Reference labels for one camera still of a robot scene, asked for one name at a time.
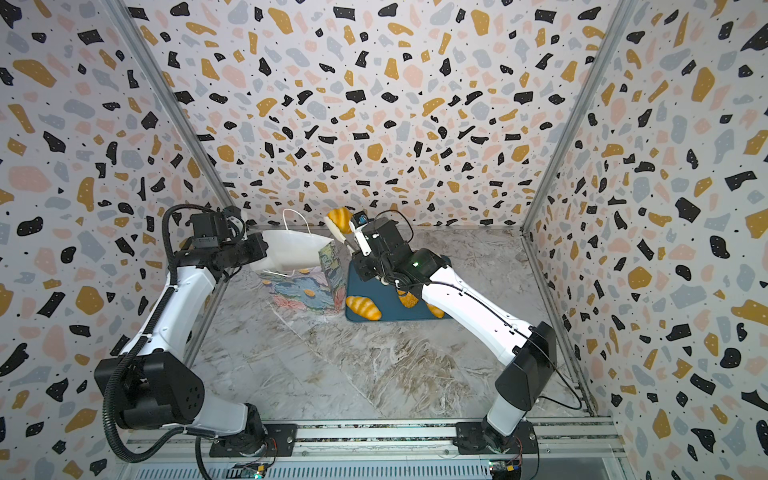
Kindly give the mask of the floral paper gift bag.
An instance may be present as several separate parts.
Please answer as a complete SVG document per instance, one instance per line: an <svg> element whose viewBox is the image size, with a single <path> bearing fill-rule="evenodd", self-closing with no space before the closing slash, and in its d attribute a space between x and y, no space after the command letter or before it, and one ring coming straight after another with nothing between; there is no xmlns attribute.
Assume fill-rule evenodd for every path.
<svg viewBox="0 0 768 480"><path fill-rule="evenodd" d="M267 256L251 264L274 303L282 308L320 313L339 312L344 307L347 270L342 244L333 237L316 234L304 216L282 211L283 226L264 230Z"/></svg>

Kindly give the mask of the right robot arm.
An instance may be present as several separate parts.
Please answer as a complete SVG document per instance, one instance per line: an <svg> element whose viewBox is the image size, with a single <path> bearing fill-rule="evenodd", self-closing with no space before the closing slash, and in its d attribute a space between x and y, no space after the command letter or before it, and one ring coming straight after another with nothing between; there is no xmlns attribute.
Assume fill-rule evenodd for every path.
<svg viewBox="0 0 768 480"><path fill-rule="evenodd" d="M513 433L557 367L556 334L547 323L534 326L497 306L461 279L449 260L429 249L412 250L397 222L364 212L348 229L352 265L363 281L378 280L398 295L434 307L474 334L504 365L495 381L496 398L480 423L484 448L504 453Z"/></svg>

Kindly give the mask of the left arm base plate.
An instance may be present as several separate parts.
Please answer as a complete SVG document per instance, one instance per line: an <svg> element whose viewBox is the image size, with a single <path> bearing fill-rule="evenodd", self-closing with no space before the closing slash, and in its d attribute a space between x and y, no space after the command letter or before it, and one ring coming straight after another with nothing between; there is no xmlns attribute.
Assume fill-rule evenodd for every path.
<svg viewBox="0 0 768 480"><path fill-rule="evenodd" d="M267 423L255 433L222 437L209 449L212 458L255 461L267 457L290 457L297 438L295 423Z"/></svg>

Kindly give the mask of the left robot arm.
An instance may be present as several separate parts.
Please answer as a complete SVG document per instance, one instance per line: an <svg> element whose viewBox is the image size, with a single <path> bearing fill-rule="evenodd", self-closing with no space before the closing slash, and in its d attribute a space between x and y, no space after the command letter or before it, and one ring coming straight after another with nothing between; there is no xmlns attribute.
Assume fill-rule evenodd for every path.
<svg viewBox="0 0 768 480"><path fill-rule="evenodd" d="M106 440L118 458L142 462L179 434L217 440L234 455L251 456L265 446L267 430L256 407L216 397L183 357L218 281L264 259L267 249L262 235L253 233L176 253L163 293L140 331L94 372L104 399Z"/></svg>

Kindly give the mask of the striped round bun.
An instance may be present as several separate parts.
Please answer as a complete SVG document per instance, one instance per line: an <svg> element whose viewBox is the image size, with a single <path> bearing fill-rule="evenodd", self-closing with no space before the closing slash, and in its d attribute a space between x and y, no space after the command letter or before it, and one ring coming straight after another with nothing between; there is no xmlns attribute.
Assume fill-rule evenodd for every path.
<svg viewBox="0 0 768 480"><path fill-rule="evenodd" d="M331 210L327 214L327 218L342 235L349 235L352 232L350 228L352 212L346 207Z"/></svg>

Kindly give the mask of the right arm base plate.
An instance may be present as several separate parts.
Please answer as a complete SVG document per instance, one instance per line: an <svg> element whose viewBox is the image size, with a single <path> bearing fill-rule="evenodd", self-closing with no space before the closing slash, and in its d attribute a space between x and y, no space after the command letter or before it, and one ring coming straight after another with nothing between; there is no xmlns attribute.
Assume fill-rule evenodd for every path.
<svg viewBox="0 0 768 480"><path fill-rule="evenodd" d="M525 420L506 436L494 430L485 420L458 422L455 429L453 445L462 455L518 455L538 452L533 425Z"/></svg>

